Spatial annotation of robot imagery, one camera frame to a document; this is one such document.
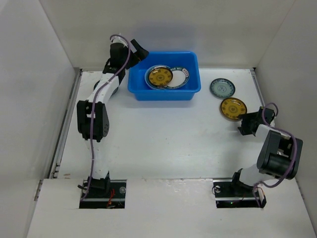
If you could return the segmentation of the yellow patterned plate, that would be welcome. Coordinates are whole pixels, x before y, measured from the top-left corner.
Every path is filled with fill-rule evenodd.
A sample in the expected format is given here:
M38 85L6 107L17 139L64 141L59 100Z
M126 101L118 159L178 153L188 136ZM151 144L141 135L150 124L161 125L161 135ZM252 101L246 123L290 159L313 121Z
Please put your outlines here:
M157 88L166 87L173 77L170 67L165 65L155 65L151 68L153 71L149 74L150 83Z
M222 100L220 104L220 112L221 114L228 120L231 121L240 121L241 115L245 115L247 113L246 104L237 98L229 97Z

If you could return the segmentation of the celadon blue pattern plate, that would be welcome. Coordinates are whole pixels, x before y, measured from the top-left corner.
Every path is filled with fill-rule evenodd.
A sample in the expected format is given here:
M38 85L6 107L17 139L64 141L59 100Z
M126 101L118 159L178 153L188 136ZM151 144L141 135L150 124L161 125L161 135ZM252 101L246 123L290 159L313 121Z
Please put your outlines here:
M226 99L234 95L236 88L230 80L217 78L211 82L210 91L215 97Z
M95 90L95 89L97 88L99 82L100 82L100 80L97 81L97 82L94 84L93 90ZM116 92L118 91L118 89L119 89L119 87L117 87L117 88L113 91L113 93L112 93L111 96L113 96L114 94L116 94Z

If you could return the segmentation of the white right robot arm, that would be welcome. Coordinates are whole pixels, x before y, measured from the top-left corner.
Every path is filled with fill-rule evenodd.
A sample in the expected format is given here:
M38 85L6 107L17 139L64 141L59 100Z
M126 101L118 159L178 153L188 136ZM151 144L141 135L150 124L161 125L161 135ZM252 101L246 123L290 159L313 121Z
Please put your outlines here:
M241 120L240 133L253 135L264 143L256 163L234 173L229 184L232 194L240 196L260 184L273 188L297 174L303 141L271 125L278 112L278 108L273 110L264 106L255 113L238 116Z

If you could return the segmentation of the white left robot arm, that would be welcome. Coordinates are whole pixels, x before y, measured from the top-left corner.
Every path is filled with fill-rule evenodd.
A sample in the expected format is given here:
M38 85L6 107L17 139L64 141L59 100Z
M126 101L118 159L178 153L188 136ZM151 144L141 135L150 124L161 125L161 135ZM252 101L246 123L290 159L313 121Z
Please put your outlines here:
M105 138L109 131L109 119L106 104L118 90L126 71L143 61L149 52L135 40L128 41L120 35L110 37L110 57L107 60L93 92L86 100L76 105L77 129L85 141L90 143L91 169L87 185L81 187L88 194L92 187L94 168L97 158L97 143Z

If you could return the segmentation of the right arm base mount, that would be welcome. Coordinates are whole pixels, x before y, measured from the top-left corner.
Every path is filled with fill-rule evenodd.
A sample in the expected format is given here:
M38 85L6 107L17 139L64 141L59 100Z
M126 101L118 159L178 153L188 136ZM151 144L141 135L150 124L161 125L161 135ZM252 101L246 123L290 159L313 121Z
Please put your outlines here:
M215 196L217 208L260 208L266 204L264 191L245 185L239 181L240 173L235 172L232 178L217 178L213 180L212 193Z

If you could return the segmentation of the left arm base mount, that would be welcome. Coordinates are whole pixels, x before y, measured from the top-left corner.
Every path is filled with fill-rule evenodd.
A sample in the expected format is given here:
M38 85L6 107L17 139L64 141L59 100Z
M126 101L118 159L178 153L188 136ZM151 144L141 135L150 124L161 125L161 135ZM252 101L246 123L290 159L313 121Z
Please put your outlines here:
M82 185L79 202L80 209L124 209L127 189L127 180L110 179L109 174L105 178L88 178Z

